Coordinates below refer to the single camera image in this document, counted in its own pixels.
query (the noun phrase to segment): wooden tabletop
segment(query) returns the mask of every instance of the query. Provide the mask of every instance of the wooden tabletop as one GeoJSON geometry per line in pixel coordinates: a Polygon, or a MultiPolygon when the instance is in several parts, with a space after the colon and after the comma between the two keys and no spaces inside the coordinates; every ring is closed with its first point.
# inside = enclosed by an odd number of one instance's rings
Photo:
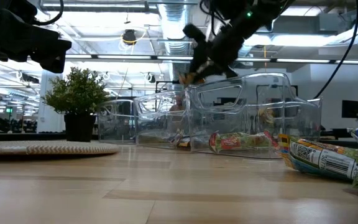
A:
{"type": "Polygon", "coordinates": [[[358,224],[347,187],[282,160],[168,149],[0,159],[0,224],[358,224]]]}

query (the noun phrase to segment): transparent plastic container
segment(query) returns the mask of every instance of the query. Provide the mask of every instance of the transparent plastic container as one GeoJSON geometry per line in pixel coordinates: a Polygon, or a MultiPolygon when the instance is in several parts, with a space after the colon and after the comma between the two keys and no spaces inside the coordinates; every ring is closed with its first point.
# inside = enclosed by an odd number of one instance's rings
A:
{"type": "Polygon", "coordinates": [[[186,97],[193,152],[276,159],[265,131],[319,139],[321,101],[297,98],[282,73],[189,86],[186,97]]]}
{"type": "Polygon", "coordinates": [[[135,116],[132,100],[111,100],[99,105],[100,142],[135,144],[135,116]]]}
{"type": "Polygon", "coordinates": [[[134,101],[138,145],[190,149],[184,91],[165,91],[134,101]]]}

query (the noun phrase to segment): woven placemat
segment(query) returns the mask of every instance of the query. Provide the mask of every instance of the woven placemat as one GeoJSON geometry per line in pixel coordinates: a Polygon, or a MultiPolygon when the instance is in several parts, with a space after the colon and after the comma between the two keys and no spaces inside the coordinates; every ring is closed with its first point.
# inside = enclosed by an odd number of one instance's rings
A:
{"type": "Polygon", "coordinates": [[[108,154],[117,151],[117,145],[99,142],[0,141],[0,155],[108,154]]]}

